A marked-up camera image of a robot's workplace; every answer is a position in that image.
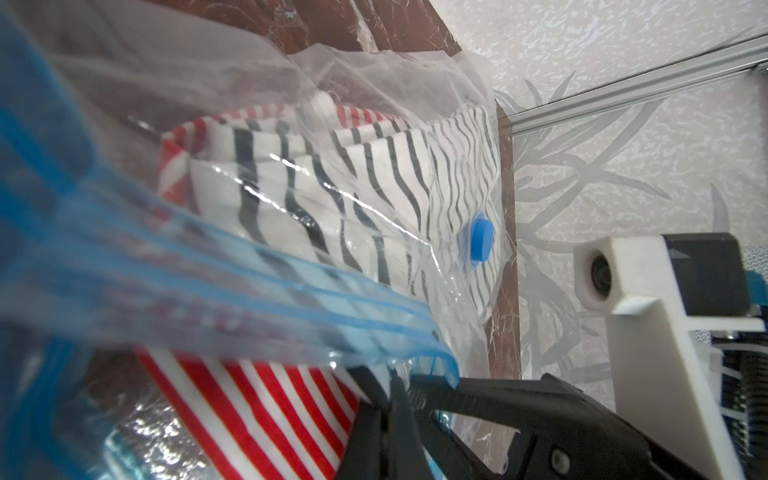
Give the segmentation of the blue vacuum bag valve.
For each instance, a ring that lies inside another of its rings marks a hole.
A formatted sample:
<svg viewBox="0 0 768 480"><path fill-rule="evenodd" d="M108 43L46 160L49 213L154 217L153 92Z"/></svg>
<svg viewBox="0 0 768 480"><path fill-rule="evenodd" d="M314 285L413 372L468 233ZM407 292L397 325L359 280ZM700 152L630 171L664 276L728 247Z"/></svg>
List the blue vacuum bag valve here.
<svg viewBox="0 0 768 480"><path fill-rule="evenodd" d="M470 229L469 258L473 264L485 263L489 260L495 241L493 222L484 214L478 215Z"/></svg>

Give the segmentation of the black white striped garment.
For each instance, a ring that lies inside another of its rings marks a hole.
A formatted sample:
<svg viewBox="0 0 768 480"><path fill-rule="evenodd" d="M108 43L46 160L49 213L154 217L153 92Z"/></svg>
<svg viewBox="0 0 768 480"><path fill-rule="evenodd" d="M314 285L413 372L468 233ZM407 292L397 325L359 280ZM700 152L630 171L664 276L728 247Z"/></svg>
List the black white striped garment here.
<svg viewBox="0 0 768 480"><path fill-rule="evenodd" d="M433 122L407 122L426 143L429 177L398 180L395 190L382 197L364 180L344 173L340 165L332 168L339 177L339 191L346 199L368 208L379 223L377 229L353 224L351 214L338 210L312 179L309 168L302 168L294 183L295 198L304 209L314 213L318 223L332 230L344 228L355 246L368 247L373 237L380 235L391 243L397 259L410 258L414 270L412 284L398 293L417 298L432 308L459 308L466 316L481 316L492 304L502 264L510 253L509 246L495 236L487 262L473 264L469 258L474 219L484 214L495 230L499 223L500 162L498 146L491 135L492 114L484 107L470 105ZM330 155L332 126L308 134L300 129L295 113L290 130L311 144L314 155ZM252 179L265 197L266 223L259 239L238 235L225 229L221 221L202 215L215 225L267 248L358 273L338 260L320 260L310 246L297 239L301 225L283 206L284 173L283 166L269 166L265 159L257 161L254 172L240 164L231 168L233 179Z"/></svg>

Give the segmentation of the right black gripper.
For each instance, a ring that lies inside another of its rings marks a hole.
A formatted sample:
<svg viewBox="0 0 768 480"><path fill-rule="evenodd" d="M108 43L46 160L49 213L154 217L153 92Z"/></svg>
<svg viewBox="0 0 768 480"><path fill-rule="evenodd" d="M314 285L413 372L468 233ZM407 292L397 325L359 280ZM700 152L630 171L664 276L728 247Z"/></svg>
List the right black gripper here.
<svg viewBox="0 0 768 480"><path fill-rule="evenodd" d="M410 379L424 447L448 479L699 479L701 473L580 389L539 380L463 378L456 387L426 375ZM491 471L437 413L516 430L506 469Z"/></svg>

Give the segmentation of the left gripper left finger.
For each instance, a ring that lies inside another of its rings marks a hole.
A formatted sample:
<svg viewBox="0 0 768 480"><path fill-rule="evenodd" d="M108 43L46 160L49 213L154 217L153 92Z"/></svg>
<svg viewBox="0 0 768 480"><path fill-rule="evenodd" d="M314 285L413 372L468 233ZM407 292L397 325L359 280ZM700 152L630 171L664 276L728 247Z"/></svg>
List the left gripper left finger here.
<svg viewBox="0 0 768 480"><path fill-rule="evenodd" d="M335 479L395 479L390 451L390 414L394 405L367 367L348 371L366 395L359 406Z"/></svg>

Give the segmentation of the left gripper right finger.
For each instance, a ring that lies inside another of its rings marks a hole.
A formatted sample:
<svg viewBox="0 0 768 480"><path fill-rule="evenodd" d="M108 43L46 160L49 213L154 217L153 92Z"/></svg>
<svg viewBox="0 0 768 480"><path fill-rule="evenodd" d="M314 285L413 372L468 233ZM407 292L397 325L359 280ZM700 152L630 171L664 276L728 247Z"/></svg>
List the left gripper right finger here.
<svg viewBox="0 0 768 480"><path fill-rule="evenodd" d="M404 382L396 374L390 379L387 421L388 478L432 480L434 476Z"/></svg>

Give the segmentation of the clear vacuum storage bag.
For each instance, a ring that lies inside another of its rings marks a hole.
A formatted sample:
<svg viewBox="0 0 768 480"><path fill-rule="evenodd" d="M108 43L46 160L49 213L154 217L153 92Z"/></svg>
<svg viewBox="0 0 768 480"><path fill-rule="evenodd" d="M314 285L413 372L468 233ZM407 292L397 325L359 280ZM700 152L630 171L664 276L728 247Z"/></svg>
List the clear vacuum storage bag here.
<svg viewBox="0 0 768 480"><path fill-rule="evenodd" d="M150 353L367 367L455 386L489 373L481 316L237 236L158 192L162 137L282 103L303 132L347 105L433 122L478 105L461 52L283 53L146 1L1 5L1 475L225 479L144 364Z"/></svg>

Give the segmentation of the red white striped garment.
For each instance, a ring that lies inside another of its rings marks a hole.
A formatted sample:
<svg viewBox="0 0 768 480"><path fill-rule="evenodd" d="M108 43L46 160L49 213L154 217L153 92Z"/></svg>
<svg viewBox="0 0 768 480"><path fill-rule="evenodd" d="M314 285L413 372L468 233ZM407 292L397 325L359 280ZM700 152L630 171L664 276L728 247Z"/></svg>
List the red white striped garment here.
<svg viewBox="0 0 768 480"><path fill-rule="evenodd" d="M351 214L353 224L377 229L372 212L339 191L343 172L387 197L398 180L430 176L426 143L402 117L332 104L327 158L295 135L294 111L282 103L200 117L165 133L158 192L169 203L222 222L227 230L259 239L266 200L252 179L233 179L233 165L254 172L259 159L283 166L283 206L301 225L297 239L320 260L338 260L378 283L402 292L413 281L410 258L397 259L391 243L375 235L355 246L344 228L318 223L296 200L302 168ZM352 379L329 367L191 360L150 353L152 378L183 424L225 479L330 479L338 471L362 402Z"/></svg>

